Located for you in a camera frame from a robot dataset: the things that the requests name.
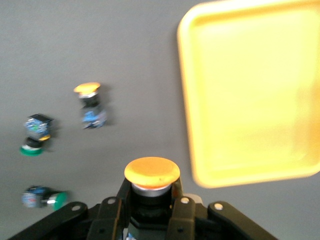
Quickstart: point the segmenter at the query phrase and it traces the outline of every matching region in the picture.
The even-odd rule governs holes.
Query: yellow push button
[[[124,176],[141,188],[158,189],[176,181],[180,169],[169,159],[150,156],[130,162],[124,169]]]
[[[99,87],[100,83],[98,82],[87,82],[80,84],[73,91],[75,93],[79,93],[80,95],[88,95],[96,92]]]

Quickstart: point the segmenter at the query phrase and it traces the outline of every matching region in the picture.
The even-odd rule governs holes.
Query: plastic tray
[[[177,37],[198,185],[320,170],[320,0],[203,3]]]

